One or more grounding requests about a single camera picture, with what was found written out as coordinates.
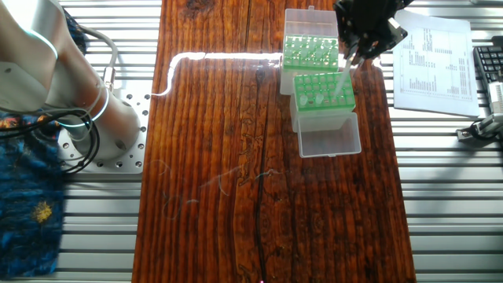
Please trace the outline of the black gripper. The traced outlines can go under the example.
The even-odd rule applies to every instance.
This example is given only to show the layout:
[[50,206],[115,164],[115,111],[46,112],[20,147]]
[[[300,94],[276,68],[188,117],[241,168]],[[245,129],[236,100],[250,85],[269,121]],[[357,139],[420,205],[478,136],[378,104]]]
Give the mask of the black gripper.
[[400,43],[408,32],[395,14],[413,0],[339,0],[333,4],[345,59],[372,60]]

